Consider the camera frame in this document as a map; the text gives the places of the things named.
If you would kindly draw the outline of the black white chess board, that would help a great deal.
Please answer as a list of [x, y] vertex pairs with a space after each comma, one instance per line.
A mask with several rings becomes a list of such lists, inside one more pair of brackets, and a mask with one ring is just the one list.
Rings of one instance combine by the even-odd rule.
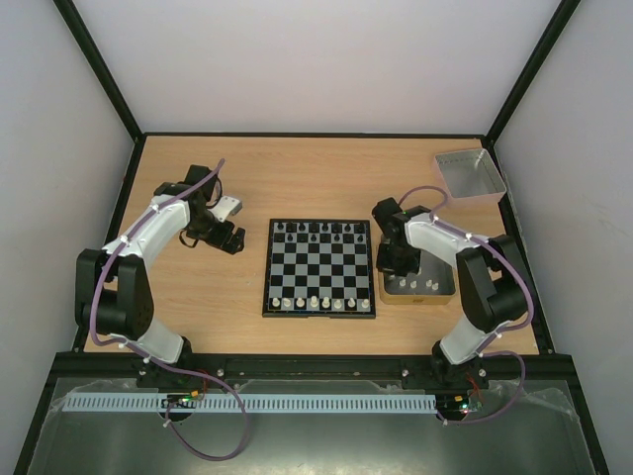
[[[319, 307], [310, 308], [311, 296], [319, 298]], [[330, 299], [324, 309], [321, 301]], [[271, 300], [280, 307], [273, 309]], [[285, 309], [283, 299], [292, 307]], [[296, 307], [303, 298], [305, 306]], [[356, 309], [347, 311], [345, 303], [353, 298]], [[342, 308], [333, 308], [340, 299]], [[361, 301], [370, 307], [363, 310]], [[367, 220], [272, 219], [269, 223], [262, 316], [264, 318], [374, 319], [376, 295], [373, 279], [371, 228]]]

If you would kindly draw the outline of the yellow metal tin box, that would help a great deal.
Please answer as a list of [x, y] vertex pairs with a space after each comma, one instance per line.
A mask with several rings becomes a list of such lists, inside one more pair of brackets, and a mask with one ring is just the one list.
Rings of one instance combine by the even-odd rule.
[[[421, 250], [420, 268], [417, 274], [406, 277], [385, 275], [378, 270], [381, 300], [388, 305], [446, 305], [457, 291], [454, 269], [435, 255]], [[400, 287], [399, 282], [405, 279], [406, 287]], [[426, 288], [427, 280], [438, 283], [439, 288], [433, 291]], [[415, 290], [410, 290], [409, 283], [415, 281]]]

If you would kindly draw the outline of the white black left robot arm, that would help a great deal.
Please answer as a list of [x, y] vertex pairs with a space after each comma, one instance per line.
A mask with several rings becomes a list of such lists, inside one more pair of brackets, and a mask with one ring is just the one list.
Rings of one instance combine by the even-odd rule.
[[154, 314], [148, 274], [177, 235], [228, 254], [243, 250], [245, 230], [228, 219], [241, 210], [242, 202], [231, 196], [213, 199], [215, 188], [164, 183], [121, 236], [79, 254], [75, 315], [95, 345], [116, 344], [146, 359], [178, 362], [188, 340]]

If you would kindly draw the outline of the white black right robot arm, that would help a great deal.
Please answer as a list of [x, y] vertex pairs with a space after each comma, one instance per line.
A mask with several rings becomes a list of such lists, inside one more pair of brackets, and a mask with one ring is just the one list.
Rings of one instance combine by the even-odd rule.
[[529, 275], [511, 237], [483, 237], [459, 230], [431, 210], [403, 210], [392, 198], [372, 210], [383, 241], [377, 269], [405, 278], [416, 273], [426, 252], [457, 273], [463, 316], [431, 350], [433, 380], [450, 388], [466, 379], [474, 361], [505, 332], [518, 330], [521, 317], [532, 318]]

